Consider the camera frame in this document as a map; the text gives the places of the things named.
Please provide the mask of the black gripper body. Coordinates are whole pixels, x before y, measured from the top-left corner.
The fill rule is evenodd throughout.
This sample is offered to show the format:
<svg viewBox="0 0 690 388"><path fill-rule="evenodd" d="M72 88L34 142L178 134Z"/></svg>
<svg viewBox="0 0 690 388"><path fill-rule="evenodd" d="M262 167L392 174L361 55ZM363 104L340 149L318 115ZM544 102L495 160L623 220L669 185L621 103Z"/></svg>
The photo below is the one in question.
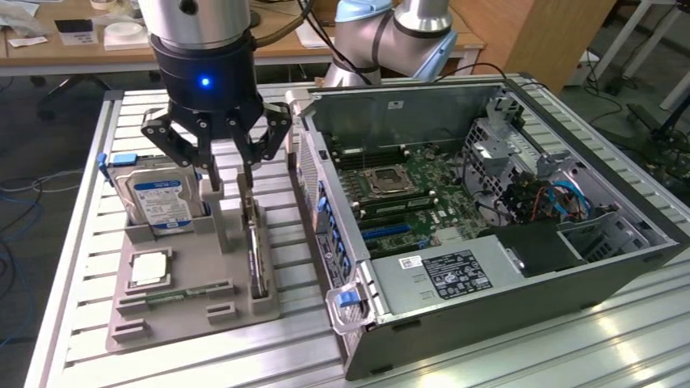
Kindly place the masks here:
<svg viewBox="0 0 690 388"><path fill-rule="evenodd" d="M172 108L170 119L210 140L232 138L228 123L249 130L262 114L254 82L252 38L213 49L182 49L150 36Z"/></svg>

